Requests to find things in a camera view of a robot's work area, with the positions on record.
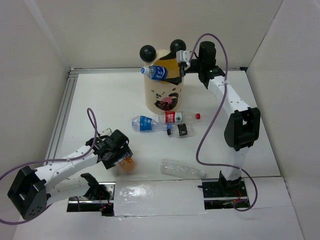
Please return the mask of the aluminium frame rail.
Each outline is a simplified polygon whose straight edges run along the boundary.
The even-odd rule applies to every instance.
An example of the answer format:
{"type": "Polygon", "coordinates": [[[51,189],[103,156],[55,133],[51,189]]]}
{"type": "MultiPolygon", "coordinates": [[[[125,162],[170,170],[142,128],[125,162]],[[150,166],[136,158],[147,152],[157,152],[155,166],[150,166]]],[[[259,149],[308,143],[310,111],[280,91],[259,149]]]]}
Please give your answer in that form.
{"type": "Polygon", "coordinates": [[[69,117],[69,112],[71,109],[72,100],[73,100],[74,92],[77,85],[78,76],[79,74],[77,73],[76,70],[71,70],[68,74],[68,78],[66,81],[66,86],[65,86],[60,107],[58,110],[57,118],[55,121],[55,125],[53,128],[48,149],[46,152],[47,159],[56,158],[57,152],[59,151],[59,147],[63,141],[64,132],[65,132],[68,117],[69,117]]]}

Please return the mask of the orange juice bottle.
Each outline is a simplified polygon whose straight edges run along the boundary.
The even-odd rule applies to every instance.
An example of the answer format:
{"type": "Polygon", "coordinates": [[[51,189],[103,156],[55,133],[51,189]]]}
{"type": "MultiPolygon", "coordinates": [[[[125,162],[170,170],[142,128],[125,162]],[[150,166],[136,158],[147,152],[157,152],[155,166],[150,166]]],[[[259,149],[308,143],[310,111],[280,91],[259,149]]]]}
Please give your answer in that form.
{"type": "Polygon", "coordinates": [[[131,158],[127,157],[118,163],[124,173],[131,173],[135,170],[137,163],[131,158]]]}

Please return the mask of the red label clear bottle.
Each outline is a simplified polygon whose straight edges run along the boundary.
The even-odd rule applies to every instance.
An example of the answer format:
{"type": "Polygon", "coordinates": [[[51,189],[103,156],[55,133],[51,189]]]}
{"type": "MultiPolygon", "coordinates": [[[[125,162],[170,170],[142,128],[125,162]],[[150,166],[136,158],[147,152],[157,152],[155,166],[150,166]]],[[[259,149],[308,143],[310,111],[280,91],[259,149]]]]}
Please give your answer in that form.
{"type": "Polygon", "coordinates": [[[189,124],[200,119],[200,113],[189,111],[165,111],[158,115],[158,122],[162,124],[189,124]]]}

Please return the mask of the blue label white cap bottle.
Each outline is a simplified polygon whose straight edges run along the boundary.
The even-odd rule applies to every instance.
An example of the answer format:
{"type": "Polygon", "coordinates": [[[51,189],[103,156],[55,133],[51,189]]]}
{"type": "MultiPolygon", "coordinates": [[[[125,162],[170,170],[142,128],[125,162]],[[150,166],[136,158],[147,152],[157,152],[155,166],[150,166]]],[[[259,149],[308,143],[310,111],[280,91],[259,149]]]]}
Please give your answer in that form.
{"type": "Polygon", "coordinates": [[[168,76],[168,70],[163,66],[151,65],[142,67],[140,72],[151,80],[163,81],[168,76]]]}

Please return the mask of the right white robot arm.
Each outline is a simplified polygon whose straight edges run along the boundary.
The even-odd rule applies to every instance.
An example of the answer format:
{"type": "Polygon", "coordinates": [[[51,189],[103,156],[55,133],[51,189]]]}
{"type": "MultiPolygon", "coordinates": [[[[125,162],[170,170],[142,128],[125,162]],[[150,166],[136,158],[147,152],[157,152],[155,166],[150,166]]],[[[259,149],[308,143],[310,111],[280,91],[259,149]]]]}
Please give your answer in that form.
{"type": "Polygon", "coordinates": [[[176,39],[170,44],[170,53],[163,60],[175,59],[181,77],[196,73],[200,82],[221,101],[228,121],[224,130],[226,144],[232,149],[230,159],[223,166],[219,177],[222,181],[218,190],[223,196],[230,196],[240,181],[243,163],[254,142],[259,138],[261,113],[257,107],[250,107],[226,81],[227,73],[216,64],[215,44],[210,41],[200,43],[198,54],[191,59],[186,44],[176,39]]]}

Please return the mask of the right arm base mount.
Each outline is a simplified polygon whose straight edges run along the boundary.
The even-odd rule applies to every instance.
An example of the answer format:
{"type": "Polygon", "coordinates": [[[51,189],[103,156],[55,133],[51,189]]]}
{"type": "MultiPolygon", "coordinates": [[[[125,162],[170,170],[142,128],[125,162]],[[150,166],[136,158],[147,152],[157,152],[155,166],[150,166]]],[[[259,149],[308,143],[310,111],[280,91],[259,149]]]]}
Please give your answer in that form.
{"type": "Polygon", "coordinates": [[[239,177],[231,184],[219,173],[218,179],[203,180],[198,189],[202,190],[204,209],[237,209],[244,210],[251,206],[245,181],[239,177]]]}

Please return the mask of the cream bin with black ears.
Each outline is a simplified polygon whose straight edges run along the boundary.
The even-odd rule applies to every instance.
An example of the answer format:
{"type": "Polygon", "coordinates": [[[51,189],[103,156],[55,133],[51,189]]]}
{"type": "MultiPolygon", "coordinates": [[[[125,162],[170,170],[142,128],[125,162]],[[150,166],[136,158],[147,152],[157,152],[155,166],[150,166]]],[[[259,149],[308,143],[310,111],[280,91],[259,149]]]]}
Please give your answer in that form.
{"type": "MultiPolygon", "coordinates": [[[[168,70],[168,78],[182,77],[181,68],[176,59],[160,60],[160,58],[167,54],[176,54],[177,51],[185,49],[185,42],[181,39],[175,39],[170,44],[169,50],[156,50],[151,45],[144,45],[139,51],[139,56],[145,67],[153,65],[165,67],[168,70]]],[[[181,84],[171,84],[144,76],[145,104],[147,108],[155,114],[160,114],[164,111],[177,111],[181,105],[183,84],[183,77],[181,84]]]]}

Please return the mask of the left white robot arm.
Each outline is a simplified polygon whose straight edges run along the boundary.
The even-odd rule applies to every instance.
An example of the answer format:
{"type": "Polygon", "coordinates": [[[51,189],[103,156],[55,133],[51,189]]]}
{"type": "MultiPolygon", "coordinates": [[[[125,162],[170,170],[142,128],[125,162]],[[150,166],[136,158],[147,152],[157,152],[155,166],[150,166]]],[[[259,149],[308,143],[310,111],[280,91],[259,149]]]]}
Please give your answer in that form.
{"type": "Polygon", "coordinates": [[[108,128],[61,161],[54,159],[35,169],[22,167],[7,196],[25,221],[33,220],[48,206],[68,198],[110,201],[111,190],[82,170],[96,164],[108,170],[132,155],[129,138],[118,129],[108,128]]]}

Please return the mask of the clear unlabelled plastic bottle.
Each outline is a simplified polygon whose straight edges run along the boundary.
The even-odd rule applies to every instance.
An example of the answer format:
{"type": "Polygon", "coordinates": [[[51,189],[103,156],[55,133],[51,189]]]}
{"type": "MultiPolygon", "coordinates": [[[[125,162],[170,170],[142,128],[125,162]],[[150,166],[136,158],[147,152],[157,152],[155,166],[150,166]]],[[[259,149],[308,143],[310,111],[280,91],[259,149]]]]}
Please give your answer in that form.
{"type": "Polygon", "coordinates": [[[180,179],[203,179],[206,176],[206,173],[199,168],[167,159],[161,162],[160,172],[180,179]]]}

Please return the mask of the black label black cap bottle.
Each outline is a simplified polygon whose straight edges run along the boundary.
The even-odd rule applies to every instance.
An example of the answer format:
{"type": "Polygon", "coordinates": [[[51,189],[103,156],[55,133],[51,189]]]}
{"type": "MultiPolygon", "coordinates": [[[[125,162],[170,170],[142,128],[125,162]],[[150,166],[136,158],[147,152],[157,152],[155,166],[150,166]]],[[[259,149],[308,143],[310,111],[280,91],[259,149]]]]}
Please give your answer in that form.
{"type": "Polygon", "coordinates": [[[169,124],[166,133],[169,137],[175,138],[193,137],[195,134],[191,123],[169,124]]]}

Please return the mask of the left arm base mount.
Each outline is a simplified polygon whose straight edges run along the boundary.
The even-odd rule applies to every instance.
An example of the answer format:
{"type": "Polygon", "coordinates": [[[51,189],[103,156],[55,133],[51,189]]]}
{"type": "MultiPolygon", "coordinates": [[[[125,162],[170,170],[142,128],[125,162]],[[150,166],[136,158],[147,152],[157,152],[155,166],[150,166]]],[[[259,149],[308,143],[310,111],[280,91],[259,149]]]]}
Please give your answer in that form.
{"type": "Polygon", "coordinates": [[[84,195],[73,196],[68,199],[68,213],[101,213],[104,217],[113,217],[115,182],[98,182],[91,174],[83,173],[81,180],[85,180],[88,189],[84,195]]]}

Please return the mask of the blue label crushed bottle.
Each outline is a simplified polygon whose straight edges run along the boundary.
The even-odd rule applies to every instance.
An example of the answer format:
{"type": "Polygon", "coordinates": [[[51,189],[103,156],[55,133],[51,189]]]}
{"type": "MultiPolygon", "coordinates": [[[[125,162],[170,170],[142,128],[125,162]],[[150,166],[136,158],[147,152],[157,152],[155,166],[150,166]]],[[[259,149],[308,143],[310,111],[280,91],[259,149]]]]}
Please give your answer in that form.
{"type": "Polygon", "coordinates": [[[140,133],[166,132],[173,128],[171,124],[160,123],[144,115],[132,118],[131,126],[134,131],[140,133]]]}

